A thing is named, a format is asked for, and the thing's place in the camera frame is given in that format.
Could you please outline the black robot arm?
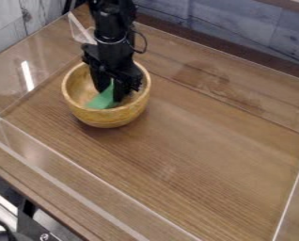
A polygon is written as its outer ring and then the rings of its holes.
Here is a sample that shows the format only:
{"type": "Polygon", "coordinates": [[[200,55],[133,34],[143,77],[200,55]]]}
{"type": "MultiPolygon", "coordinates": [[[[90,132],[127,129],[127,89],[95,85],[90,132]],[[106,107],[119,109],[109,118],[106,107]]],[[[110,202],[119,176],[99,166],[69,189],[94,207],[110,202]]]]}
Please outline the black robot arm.
{"type": "Polygon", "coordinates": [[[133,60],[137,9],[133,0],[87,0],[87,7],[95,43],[81,45],[81,59],[97,92],[113,86],[113,101],[118,103],[141,85],[142,72],[133,60]]]}

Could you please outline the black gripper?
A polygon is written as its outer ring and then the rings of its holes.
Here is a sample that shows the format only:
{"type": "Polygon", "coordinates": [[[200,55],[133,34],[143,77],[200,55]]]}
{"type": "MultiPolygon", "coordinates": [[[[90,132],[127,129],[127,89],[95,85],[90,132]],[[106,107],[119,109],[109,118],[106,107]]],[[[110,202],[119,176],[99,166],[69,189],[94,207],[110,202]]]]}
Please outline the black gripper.
{"type": "Polygon", "coordinates": [[[113,99],[118,103],[130,90],[138,90],[142,73],[133,62],[126,44],[81,44],[82,62],[89,66],[95,91],[101,93],[113,83],[113,99]]]}

